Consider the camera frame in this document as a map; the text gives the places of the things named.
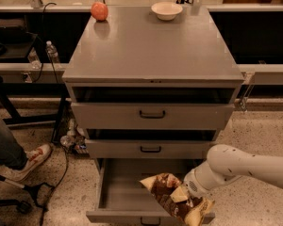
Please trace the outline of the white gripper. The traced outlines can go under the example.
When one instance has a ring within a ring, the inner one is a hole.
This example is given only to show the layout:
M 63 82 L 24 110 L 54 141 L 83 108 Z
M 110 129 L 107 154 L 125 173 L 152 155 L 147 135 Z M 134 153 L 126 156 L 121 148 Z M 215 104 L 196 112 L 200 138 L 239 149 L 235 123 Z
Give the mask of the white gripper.
M 191 195 L 201 198 L 208 194 L 211 189 L 228 185 L 232 181 L 232 176 L 213 171 L 209 163 L 205 161 L 186 174 L 184 185 L 177 187 L 170 197 L 173 202 L 186 201 Z

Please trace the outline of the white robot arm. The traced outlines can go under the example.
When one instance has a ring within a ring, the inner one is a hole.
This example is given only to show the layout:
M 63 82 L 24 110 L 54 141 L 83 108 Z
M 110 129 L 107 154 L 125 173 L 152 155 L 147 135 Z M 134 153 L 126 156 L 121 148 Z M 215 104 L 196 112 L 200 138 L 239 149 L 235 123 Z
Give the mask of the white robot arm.
M 219 186 L 249 176 L 283 189 L 283 157 L 251 154 L 235 147 L 217 144 L 208 150 L 207 159 L 184 177 L 172 194 L 174 202 L 201 198 Z

